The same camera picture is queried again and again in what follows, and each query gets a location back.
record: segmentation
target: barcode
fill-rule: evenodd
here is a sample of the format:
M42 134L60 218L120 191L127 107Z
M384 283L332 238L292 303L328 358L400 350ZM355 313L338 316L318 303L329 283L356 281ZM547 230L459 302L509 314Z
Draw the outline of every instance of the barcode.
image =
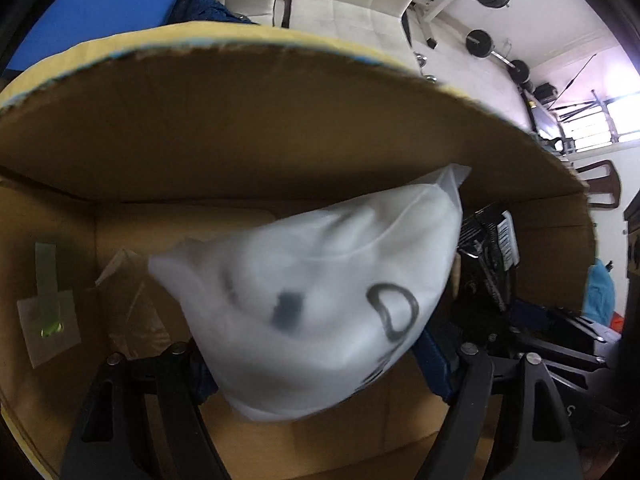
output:
M511 234L509 229L509 221L504 219L497 226L498 229L498 245L502 253L504 262L504 270L509 270L513 266L513 253L511 251Z

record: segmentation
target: barcode label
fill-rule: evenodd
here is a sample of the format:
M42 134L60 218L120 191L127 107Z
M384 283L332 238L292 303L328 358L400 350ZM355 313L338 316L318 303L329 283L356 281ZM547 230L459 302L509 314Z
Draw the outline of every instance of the barcode label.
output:
M502 213L504 220L497 225L498 229L498 245L502 253L504 262L504 270L518 264L520 255L518 253L518 243L516 241L516 231L513 227L513 219L508 211Z

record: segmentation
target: brown chair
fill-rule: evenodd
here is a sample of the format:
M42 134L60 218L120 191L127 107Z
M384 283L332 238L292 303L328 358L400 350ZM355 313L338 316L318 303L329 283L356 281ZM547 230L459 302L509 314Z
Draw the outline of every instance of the brown chair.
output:
M610 194L613 196L613 203L603 204L600 202L591 202L589 206L596 209L615 209L620 206L620 190L622 186L620 184L620 176L613 162L610 160L601 160L583 166L582 168L576 168L575 171L584 173L585 171L595 170L596 168L609 168L609 174L607 176L585 179L585 182L589 186L589 194Z

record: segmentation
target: blue mat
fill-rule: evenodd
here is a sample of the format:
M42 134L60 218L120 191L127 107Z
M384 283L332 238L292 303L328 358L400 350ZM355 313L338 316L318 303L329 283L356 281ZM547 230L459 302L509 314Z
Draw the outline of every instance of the blue mat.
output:
M26 70L78 43L159 27L176 0L56 0L20 44L7 68Z

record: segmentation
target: black cable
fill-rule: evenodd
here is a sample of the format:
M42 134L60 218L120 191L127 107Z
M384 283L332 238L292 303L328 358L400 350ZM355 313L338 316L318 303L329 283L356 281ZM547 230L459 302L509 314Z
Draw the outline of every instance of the black cable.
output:
M588 65L588 64L591 62L591 60L592 60L594 57L596 57L597 55L598 55L598 53L596 52L595 54L593 54L593 56L591 56L591 57L589 58L589 60L588 60L588 61L584 64L584 66L580 69L580 72L578 72L578 73L575 75L575 77L574 77L573 79L571 79L571 81L569 81L569 84L568 84L567 86L565 86L565 87L564 87L564 90L562 90L562 92L560 92L560 95L559 95L558 97L556 97L556 100L555 100L555 101L553 101L553 102L551 103L551 106L550 106L549 108L551 108L554 104L556 104L556 103L558 102L558 99L562 97L562 94L564 94L564 93L569 89L569 86L571 86L572 84L574 84L574 81L575 81L576 79L578 79L578 76L582 73L582 71L583 71L585 68L587 68L587 65Z

